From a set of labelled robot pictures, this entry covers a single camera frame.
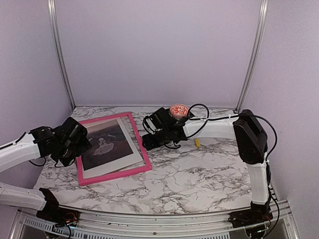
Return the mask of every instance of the vertical metal post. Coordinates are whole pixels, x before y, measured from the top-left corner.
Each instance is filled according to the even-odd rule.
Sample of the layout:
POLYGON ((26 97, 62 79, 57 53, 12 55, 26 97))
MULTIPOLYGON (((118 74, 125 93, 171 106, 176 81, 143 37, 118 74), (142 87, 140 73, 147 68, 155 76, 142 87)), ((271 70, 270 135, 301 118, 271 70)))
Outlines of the vertical metal post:
POLYGON ((62 79, 63 79, 63 84, 65 87, 65 91, 66 91, 70 106, 71 106, 72 110, 74 110, 75 109, 75 102, 74 102, 73 94, 71 91, 68 74, 66 72, 65 62, 63 59, 54 0, 48 0, 48 8, 49 8, 49 16, 50 16, 52 34, 53 34, 55 49, 56 49, 56 53, 57 53, 57 57, 58 57, 58 61, 59 61, 60 70, 61 70, 61 75, 62 75, 62 79))
POLYGON ((256 37, 255 37, 255 42, 253 46, 253 51, 250 57, 250 62, 249 66, 247 69, 247 73, 245 76, 245 81, 243 88, 241 90, 238 103, 236 106, 236 111, 240 112, 242 110, 242 107, 244 105, 247 93, 248 93, 248 88, 251 82, 251 79, 253 78, 253 73, 254 73, 254 68, 257 60, 257 56, 260 50, 261 42, 263 39, 264 35, 264 29, 265 29, 265 23, 266 23, 266 16, 267 16, 267 9, 268 9, 268 0, 261 0, 261 5, 260 5, 260 13, 259 13, 259 18, 258 18, 258 24, 257 24, 257 31, 256 31, 256 37))

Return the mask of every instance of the red bowl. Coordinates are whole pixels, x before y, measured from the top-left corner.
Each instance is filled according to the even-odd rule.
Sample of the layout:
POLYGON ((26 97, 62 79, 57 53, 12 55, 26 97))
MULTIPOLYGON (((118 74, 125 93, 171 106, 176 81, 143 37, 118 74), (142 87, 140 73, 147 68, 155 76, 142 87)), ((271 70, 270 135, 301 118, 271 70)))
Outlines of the red bowl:
POLYGON ((172 105, 170 108, 170 113, 176 118, 182 118, 187 115, 188 107, 182 104, 172 105))

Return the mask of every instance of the white figure in picture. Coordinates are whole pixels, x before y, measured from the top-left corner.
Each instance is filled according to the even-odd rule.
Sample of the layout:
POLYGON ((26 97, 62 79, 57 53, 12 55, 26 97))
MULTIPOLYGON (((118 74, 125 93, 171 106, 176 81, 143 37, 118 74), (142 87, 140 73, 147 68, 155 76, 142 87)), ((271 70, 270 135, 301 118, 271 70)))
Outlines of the white figure in picture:
POLYGON ((114 147, 114 144, 113 143, 106 143, 105 139, 103 138, 99 138, 99 145, 100 147, 98 147, 94 154, 93 155, 102 155, 102 154, 105 154, 105 153, 108 153, 110 152, 113 147, 114 147))

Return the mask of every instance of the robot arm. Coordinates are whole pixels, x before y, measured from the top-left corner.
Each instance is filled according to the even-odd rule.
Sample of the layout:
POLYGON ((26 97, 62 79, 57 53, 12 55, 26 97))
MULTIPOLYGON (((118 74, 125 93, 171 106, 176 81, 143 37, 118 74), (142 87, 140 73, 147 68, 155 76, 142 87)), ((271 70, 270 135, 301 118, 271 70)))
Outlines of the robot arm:
POLYGON ((267 134, 250 110, 243 110, 239 115, 224 117, 222 120, 194 119, 192 117, 175 119, 169 109, 160 108, 144 119, 144 126, 152 133, 142 137, 147 150, 157 148, 173 141, 192 138, 229 138, 237 141, 241 159, 246 163, 252 187, 251 209, 238 211, 230 215, 234 227, 260 223, 266 218, 272 219, 270 211, 270 169, 267 156, 267 134))
MULTIPOLYGON (((73 118, 57 128, 39 127, 18 140, 0 146, 0 172, 32 159, 50 157, 68 166, 92 145, 86 138, 87 130, 73 118)), ((0 182, 0 204, 31 208, 37 216, 58 221, 59 204, 48 189, 25 189, 0 182)))

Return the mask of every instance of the marble table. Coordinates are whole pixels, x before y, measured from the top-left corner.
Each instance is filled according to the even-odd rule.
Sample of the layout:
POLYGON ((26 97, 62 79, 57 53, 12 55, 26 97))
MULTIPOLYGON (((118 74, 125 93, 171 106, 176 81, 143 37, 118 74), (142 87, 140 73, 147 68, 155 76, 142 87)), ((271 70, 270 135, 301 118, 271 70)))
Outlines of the marble table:
MULTIPOLYGON (((120 112, 132 112, 142 136, 144 116, 159 107, 80 107, 72 114, 85 120, 120 112)), ((204 116, 205 111, 194 111, 204 116)), ((211 117, 232 114, 211 109, 211 117)), ((48 160, 35 185, 48 188, 61 205, 102 212, 129 214, 195 214, 248 207, 251 188, 246 165, 234 140, 182 141, 180 149, 148 151, 152 171, 80 187, 75 165, 54 168, 48 160)))

